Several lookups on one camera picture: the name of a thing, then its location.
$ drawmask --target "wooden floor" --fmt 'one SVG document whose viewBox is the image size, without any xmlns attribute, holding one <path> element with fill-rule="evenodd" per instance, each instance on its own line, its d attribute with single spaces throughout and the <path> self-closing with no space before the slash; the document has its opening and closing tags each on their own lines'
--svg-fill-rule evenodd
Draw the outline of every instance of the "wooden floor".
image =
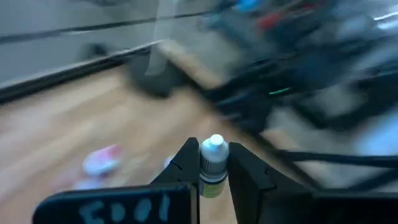
<svg viewBox="0 0 398 224">
<path fill-rule="evenodd" d="M 2 224 L 30 223 L 46 196 L 86 180 L 81 163 L 88 153 L 112 144 L 122 147 L 123 162 L 101 181 L 104 187 L 148 184 L 187 138 L 203 141 L 214 133 L 289 174 L 190 89 L 156 100 L 127 86 L 124 70 L 103 71 L 0 108 Z M 217 198 L 201 198 L 201 222 L 236 223 L 228 185 Z"/>
</svg>

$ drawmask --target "small bottle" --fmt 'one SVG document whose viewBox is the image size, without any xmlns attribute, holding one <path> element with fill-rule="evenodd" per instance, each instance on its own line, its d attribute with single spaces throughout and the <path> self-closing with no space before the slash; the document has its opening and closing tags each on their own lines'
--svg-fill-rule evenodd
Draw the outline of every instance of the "small bottle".
<svg viewBox="0 0 398 224">
<path fill-rule="evenodd" d="M 222 193 L 227 177 L 228 144 L 219 134 L 212 135 L 200 146 L 199 191 L 204 197 L 212 198 Z"/>
</svg>

